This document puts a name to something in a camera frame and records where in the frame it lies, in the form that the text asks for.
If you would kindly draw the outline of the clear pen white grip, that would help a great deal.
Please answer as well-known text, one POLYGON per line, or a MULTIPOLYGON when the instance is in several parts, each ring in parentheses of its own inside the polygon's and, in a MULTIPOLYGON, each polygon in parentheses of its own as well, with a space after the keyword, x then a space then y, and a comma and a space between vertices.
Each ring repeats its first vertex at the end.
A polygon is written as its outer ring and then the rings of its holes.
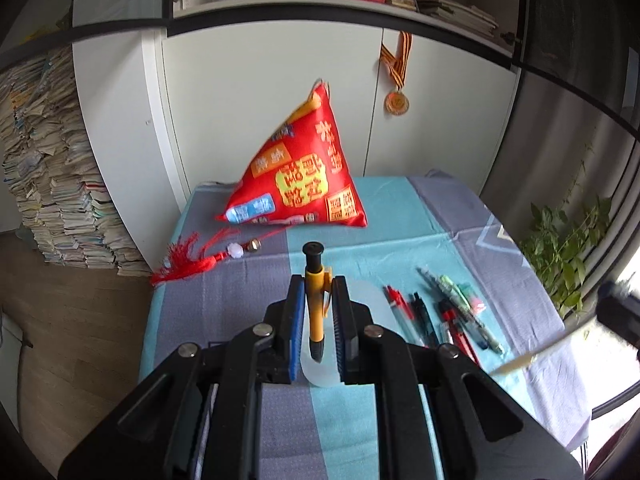
POLYGON ((555 340, 549 341, 544 347, 541 347, 537 350, 529 351, 517 358, 506 362, 489 373, 491 377, 502 377, 509 375, 511 373, 517 372, 522 368, 529 367, 536 362, 538 359, 543 356, 548 356, 558 350, 563 344, 566 344, 567 341, 570 341, 573 337, 572 333, 565 333, 555 338, 555 340))

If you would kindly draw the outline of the red utility knife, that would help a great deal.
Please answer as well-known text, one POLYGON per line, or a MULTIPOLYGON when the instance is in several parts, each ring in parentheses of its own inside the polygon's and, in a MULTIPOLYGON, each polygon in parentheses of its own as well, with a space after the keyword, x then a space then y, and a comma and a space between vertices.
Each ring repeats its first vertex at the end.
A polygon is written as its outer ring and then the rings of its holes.
POLYGON ((469 338, 466 336, 466 333, 462 328, 454 305, 449 300, 443 299, 438 303, 438 310, 442 316, 442 320, 447 325, 452 343, 477 366, 480 366, 480 360, 478 359, 469 338))

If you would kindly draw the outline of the red gel pen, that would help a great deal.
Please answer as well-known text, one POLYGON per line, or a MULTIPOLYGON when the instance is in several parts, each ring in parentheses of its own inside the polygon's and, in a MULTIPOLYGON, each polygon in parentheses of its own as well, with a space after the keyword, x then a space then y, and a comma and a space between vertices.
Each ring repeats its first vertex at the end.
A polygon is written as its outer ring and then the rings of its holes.
POLYGON ((392 308, 394 317, 396 318, 402 333, 406 336, 406 341, 408 341, 409 344, 425 347, 423 337, 416 330, 414 315, 411 313, 409 306, 400 291, 394 289, 390 285, 386 285, 384 290, 387 300, 390 303, 390 307, 392 308))

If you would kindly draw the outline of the clear blue pen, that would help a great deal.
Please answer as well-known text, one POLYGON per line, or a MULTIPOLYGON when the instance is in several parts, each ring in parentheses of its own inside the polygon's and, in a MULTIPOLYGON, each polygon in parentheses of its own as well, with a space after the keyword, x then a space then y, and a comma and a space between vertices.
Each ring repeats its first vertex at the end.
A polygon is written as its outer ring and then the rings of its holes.
POLYGON ((459 287, 454 284, 454 281, 445 274, 432 273, 426 266, 419 268, 419 272, 424 277, 424 280, 435 287, 444 297, 450 309, 454 311, 456 319, 459 320, 462 326, 468 331, 474 342, 482 350, 487 350, 489 344, 485 337, 480 334, 477 322, 472 315, 471 306, 462 298, 462 292, 460 292, 459 287))

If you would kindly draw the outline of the translucent white plastic cup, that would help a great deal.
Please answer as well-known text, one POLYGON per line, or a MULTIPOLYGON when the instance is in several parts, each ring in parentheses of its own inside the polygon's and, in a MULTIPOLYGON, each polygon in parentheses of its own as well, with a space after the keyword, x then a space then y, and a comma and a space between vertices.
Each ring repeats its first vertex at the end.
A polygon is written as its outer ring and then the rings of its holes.
POLYGON ((321 363, 309 352, 309 321, 303 324, 303 347, 299 362, 308 382, 315 387, 332 388, 339 384, 367 385, 375 382, 376 356, 373 338, 364 333, 368 326, 394 333, 406 344, 394 317, 385 290, 366 281, 339 275, 332 280, 328 317, 324 319, 324 353, 321 363))

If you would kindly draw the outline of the orange and black pen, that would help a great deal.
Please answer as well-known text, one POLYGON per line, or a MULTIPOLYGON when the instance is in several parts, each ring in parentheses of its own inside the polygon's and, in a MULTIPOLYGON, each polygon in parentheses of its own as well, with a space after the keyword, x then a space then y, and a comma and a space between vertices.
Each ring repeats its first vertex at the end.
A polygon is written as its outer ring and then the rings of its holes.
POLYGON ((308 242, 305 255, 305 294, 309 313, 309 352, 311 359, 321 363, 324 353, 324 319, 328 316, 331 298, 332 271, 322 262, 324 246, 308 242))

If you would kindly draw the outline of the mint green gel pen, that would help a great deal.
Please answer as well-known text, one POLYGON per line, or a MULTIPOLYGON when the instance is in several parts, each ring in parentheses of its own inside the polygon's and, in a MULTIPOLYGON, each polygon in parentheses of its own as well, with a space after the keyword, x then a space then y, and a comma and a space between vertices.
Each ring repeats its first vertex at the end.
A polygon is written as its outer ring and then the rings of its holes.
POLYGON ((498 356, 502 356, 504 353, 503 346, 474 313, 472 304, 463 295, 460 287, 451 278, 448 278, 447 275, 439 275, 439 277, 436 278, 436 284, 457 309, 464 326, 474 337, 474 340, 480 348, 490 349, 492 352, 495 352, 495 354, 498 354, 498 356))

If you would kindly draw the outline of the green highlighter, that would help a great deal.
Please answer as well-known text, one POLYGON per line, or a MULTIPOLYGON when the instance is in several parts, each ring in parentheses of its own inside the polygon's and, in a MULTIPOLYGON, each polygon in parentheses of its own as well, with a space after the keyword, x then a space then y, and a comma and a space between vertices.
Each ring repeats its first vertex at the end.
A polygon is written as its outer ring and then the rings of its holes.
POLYGON ((470 284, 459 285, 446 274, 442 274, 439 277, 439 283, 442 284, 442 287, 452 300, 457 301, 458 304, 466 304, 470 308, 475 308, 482 303, 480 296, 477 295, 470 284))

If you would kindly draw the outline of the green potted plant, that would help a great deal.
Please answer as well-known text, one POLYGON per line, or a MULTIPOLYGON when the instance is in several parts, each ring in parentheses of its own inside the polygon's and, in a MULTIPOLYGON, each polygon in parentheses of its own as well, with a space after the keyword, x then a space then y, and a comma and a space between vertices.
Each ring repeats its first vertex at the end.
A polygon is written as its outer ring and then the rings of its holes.
POLYGON ((592 145, 585 144, 578 169, 559 206, 530 206, 532 221, 526 236, 518 242, 563 321, 585 311, 582 286, 587 277, 586 252, 604 240, 611 224, 610 196, 580 200, 578 213, 567 213, 572 199, 585 191, 587 162, 593 155, 592 145))

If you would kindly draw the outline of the pink eraser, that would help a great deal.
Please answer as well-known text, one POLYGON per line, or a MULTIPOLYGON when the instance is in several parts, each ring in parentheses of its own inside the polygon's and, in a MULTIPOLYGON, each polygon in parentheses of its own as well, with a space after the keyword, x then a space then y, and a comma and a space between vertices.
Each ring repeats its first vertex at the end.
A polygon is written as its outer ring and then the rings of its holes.
POLYGON ((469 299, 469 304, 472 308, 472 311, 475 315, 480 315, 482 312, 484 312, 486 310, 486 306, 484 304, 484 301, 481 300, 480 298, 478 298, 475 295, 472 295, 469 299))

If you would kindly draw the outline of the red tassel with bell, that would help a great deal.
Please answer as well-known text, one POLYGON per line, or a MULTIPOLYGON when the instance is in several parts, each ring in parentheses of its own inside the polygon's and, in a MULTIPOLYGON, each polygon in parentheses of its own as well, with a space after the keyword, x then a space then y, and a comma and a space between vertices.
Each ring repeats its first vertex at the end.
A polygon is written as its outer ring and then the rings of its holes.
POLYGON ((259 252, 264 240, 285 230, 286 226, 280 226, 254 236, 246 242, 238 242, 232 240, 232 237, 239 234, 239 229, 222 228, 198 249, 195 249, 198 233, 194 232, 187 238, 179 238, 168 246, 164 262, 152 273, 150 283, 153 287, 157 287, 213 271, 219 263, 240 260, 254 252, 259 252))

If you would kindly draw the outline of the grey curtain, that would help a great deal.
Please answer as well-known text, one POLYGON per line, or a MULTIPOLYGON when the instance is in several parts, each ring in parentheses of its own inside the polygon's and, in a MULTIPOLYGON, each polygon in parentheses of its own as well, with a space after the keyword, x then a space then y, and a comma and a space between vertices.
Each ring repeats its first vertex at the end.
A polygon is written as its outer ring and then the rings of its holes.
POLYGON ((592 145, 585 191, 567 208, 612 198, 608 234, 586 252, 587 311, 639 248, 639 0, 518 0, 506 39, 518 88, 483 200, 518 243, 530 206, 559 206, 592 145))

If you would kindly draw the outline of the stack of books on floor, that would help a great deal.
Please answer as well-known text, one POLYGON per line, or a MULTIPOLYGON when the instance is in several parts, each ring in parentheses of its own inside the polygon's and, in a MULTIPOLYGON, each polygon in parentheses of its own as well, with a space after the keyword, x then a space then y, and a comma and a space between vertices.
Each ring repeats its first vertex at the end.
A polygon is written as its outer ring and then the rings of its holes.
POLYGON ((2 73, 1 145, 3 181, 45 262, 150 275, 94 157, 71 48, 2 73))

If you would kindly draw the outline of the red triangular lucky pillow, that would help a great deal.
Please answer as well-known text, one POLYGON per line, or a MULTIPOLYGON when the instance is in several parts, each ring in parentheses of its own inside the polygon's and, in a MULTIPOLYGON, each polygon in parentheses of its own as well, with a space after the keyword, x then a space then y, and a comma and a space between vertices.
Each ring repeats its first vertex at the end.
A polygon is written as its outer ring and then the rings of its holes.
POLYGON ((368 224, 325 81, 316 81, 306 101, 262 144, 218 219, 231 224, 368 224))

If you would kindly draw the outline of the gold medal striped ribbon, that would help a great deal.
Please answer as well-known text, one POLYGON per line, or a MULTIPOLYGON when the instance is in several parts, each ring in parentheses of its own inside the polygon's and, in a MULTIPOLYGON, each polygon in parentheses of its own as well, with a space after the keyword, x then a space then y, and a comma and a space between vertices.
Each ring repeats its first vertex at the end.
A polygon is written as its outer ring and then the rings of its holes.
POLYGON ((390 90, 390 93, 385 98, 384 106, 386 112, 393 116, 405 115, 410 107, 410 102, 405 96, 404 89, 412 40, 411 34, 400 32, 396 53, 393 53, 385 44, 381 44, 380 61, 386 67, 390 81, 393 84, 393 89, 390 90))

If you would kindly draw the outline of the white cabinet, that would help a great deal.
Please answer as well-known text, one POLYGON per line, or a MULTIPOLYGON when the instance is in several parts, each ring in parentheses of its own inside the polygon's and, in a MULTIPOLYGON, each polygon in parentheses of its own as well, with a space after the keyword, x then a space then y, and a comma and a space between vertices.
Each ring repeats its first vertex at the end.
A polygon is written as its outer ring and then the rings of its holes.
POLYGON ((239 0, 183 18, 168 0, 74 0, 96 34, 73 61, 89 141, 143 259, 163 259, 200 183, 239 180, 250 159, 318 80, 352 174, 440 169, 484 188, 518 88, 509 55, 430 18, 346 0, 239 0), (393 116, 381 44, 412 35, 393 116))

